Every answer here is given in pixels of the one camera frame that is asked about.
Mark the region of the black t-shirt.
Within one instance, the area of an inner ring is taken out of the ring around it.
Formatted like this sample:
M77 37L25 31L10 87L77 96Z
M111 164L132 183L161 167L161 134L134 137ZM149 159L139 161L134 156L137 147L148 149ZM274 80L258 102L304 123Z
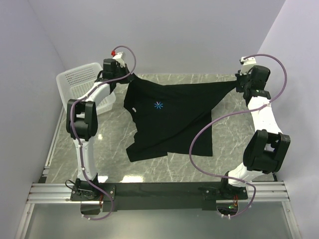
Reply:
M211 111L236 87L236 81L160 85L134 76L124 99L137 132L127 149L131 162L164 157L168 153L212 156L212 130L192 145L194 137L212 121Z

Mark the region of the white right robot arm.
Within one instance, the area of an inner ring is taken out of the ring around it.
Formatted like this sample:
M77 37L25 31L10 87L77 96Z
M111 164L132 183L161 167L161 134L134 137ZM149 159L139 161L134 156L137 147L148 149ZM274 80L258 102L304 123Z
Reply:
M243 93L251 112L255 133L243 153L243 162L221 179L219 194L225 199L244 191L246 182L256 177L278 172L283 164L291 139L278 127L271 96L265 90L270 69L255 65L245 75L236 74L236 91Z

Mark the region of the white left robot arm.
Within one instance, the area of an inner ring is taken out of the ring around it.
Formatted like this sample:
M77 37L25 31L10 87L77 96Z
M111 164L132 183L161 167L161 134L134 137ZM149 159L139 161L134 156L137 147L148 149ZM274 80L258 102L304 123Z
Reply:
M129 82L131 77L127 64L120 54L105 59L93 81L92 87L77 99L67 102L66 130L76 149L78 173L73 183L75 194L88 200L106 194L98 181L93 144L98 131L97 106L113 95L117 82Z

